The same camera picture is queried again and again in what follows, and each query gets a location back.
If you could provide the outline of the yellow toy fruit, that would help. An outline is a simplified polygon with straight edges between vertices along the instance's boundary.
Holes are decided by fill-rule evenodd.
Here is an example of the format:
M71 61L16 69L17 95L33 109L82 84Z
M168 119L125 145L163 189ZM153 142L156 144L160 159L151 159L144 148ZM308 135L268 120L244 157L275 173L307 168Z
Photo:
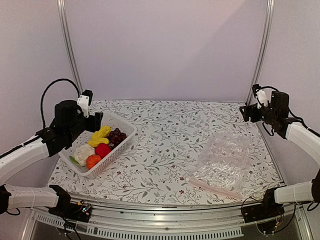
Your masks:
M96 148L99 144L106 144L108 145L110 141L105 137L98 137L98 138L91 138L91 140L88 141L88 145L90 145L92 148Z
M111 127L108 125L102 126L100 128L100 130L95 131L92 136L91 139L95 140L95 139L100 139L100 138L107 138L111 132Z

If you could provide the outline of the purple toy grapes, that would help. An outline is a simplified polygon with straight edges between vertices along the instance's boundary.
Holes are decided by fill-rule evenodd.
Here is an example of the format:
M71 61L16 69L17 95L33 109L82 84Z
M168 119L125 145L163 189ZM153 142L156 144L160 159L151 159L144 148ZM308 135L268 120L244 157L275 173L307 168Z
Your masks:
M109 142L114 146L119 145L126 138L127 138L127 135L124 132L121 132L119 128L114 129L107 136L107 139L109 140Z

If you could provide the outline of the red toy pepper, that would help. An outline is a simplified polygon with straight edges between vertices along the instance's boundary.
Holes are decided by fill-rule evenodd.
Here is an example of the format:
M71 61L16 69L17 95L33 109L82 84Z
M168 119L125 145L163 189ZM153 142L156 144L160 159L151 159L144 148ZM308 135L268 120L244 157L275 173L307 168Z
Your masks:
M96 148L95 148L95 154L99 155L101 159L105 158L112 150L107 144L100 143Z

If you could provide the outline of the white toy cauliflower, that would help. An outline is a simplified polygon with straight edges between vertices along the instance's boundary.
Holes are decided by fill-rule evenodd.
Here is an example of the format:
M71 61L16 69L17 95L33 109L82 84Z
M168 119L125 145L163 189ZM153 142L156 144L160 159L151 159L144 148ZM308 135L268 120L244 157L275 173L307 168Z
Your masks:
M84 167L86 165L86 160L89 156L95 154L95 149L89 144L83 144L78 147L73 155L69 156L72 163L77 166Z

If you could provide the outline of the orange toy pumpkin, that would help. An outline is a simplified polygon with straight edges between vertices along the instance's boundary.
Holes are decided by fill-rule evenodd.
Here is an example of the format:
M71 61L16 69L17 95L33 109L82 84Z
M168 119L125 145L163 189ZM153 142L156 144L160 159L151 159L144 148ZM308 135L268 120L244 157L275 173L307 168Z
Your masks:
M101 160L101 157L97 154L90 155L86 159L86 167L88 170L92 169L97 163L99 163Z

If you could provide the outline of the clear zip top bag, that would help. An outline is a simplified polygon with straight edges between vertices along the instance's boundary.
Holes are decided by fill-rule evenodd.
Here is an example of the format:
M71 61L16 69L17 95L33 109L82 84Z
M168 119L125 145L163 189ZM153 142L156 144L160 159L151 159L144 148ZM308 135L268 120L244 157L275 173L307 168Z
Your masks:
M186 182L212 194L242 198L251 160L252 139L244 133L216 132L205 144Z

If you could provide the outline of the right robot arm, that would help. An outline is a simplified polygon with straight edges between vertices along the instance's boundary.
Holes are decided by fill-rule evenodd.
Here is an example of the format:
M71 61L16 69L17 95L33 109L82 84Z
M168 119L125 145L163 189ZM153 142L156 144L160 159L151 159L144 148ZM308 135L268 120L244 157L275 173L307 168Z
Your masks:
M278 134L305 153L317 164L320 163L320 134L308 127L302 117L298 117L289 107L290 97L287 93L271 86L252 87L257 103L239 108L245 122L262 122L271 126L270 136ZM269 218L286 203L320 203L320 174L310 181L272 188L265 192L258 213L262 218Z

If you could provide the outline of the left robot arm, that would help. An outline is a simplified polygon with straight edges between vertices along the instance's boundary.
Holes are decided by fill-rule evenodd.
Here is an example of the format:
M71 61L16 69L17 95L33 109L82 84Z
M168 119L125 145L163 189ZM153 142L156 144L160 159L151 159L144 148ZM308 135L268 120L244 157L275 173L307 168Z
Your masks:
M58 185L22 187L7 184L7 180L32 164L51 158L67 150L84 131L101 128L103 113L86 114L75 100L64 100L54 107L54 118L49 125L26 142L0 156L0 212L11 209L47 207L51 214L70 217L74 205L70 195Z

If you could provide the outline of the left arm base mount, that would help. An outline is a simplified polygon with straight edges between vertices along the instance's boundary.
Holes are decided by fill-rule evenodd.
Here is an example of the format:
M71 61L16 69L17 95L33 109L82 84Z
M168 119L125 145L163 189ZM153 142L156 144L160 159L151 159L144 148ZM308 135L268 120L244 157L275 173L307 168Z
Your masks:
M58 185L49 185L58 196L56 206L49 207L48 212L62 219L75 220L88 223L91 218L92 206L81 200L79 203L72 203L71 196Z

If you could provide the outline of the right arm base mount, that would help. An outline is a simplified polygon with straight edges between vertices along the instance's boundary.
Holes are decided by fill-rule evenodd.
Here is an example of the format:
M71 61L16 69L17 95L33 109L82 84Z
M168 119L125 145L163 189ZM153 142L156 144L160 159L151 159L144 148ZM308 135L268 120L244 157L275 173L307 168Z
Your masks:
M276 188L268 189L261 202L255 205L241 205L241 214L245 223L261 221L269 218L281 216L285 213L283 204L275 201Z

